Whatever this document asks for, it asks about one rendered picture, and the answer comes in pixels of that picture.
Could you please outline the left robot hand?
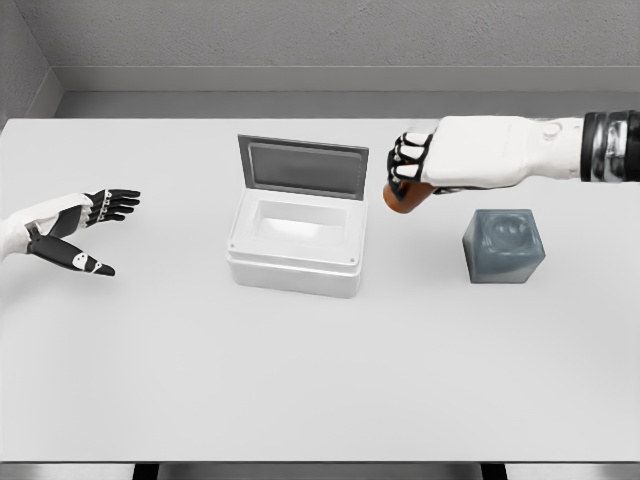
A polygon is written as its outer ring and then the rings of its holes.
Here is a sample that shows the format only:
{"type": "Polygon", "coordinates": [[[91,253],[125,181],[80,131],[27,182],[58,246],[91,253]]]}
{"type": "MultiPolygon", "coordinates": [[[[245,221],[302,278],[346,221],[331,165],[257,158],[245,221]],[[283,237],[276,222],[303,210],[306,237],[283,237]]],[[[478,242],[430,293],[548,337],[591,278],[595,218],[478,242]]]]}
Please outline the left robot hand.
{"type": "Polygon", "coordinates": [[[0,219],[0,263],[14,254],[33,255],[76,272],[113,277],[113,267],[66,241],[99,223],[123,221],[140,203],[141,193],[103,189],[72,193],[16,211],[0,219]]]}

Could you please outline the white box with open lid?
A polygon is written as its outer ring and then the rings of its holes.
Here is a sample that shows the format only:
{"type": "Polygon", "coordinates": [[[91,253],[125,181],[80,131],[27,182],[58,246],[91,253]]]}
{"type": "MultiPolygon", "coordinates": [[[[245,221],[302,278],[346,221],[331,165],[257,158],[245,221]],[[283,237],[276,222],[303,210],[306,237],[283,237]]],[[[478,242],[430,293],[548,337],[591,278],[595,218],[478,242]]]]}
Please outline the white box with open lid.
{"type": "Polygon", "coordinates": [[[354,297],[365,245],[366,147],[241,135],[245,188],[228,239],[243,286],[354,297]]]}

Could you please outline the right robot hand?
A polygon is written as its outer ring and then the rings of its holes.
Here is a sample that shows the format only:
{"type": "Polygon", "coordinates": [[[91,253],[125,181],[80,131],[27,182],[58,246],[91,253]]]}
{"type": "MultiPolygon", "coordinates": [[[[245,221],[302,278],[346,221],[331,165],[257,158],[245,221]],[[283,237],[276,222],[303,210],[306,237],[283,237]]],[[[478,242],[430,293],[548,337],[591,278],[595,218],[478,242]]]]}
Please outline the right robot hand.
{"type": "Polygon", "coordinates": [[[399,199],[419,183],[445,191],[515,186],[529,173],[531,126],[516,116],[447,116],[430,133],[405,132],[388,154],[388,186],[399,199]]]}

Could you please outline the grey translucent cube container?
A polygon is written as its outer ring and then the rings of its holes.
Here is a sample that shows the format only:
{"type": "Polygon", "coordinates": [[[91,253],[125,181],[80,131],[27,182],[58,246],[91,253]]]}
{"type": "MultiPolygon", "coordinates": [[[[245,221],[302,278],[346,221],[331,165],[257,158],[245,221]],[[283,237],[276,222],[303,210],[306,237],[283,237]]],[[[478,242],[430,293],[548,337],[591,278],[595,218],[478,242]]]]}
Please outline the grey translucent cube container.
{"type": "Polygon", "coordinates": [[[546,257],[529,209],[478,209],[463,235],[474,284],[523,284],[546,257]]]}

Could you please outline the brown rounded object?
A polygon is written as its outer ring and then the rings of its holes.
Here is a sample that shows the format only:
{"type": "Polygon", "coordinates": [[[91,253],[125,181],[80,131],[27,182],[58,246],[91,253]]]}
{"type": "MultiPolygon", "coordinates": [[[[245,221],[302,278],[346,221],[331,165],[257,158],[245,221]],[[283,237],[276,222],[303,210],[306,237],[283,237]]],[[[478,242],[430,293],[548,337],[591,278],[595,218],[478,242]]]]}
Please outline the brown rounded object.
{"type": "Polygon", "coordinates": [[[396,213],[408,214],[437,190],[429,183],[402,180],[390,182],[383,188],[386,205],[396,213]]]}

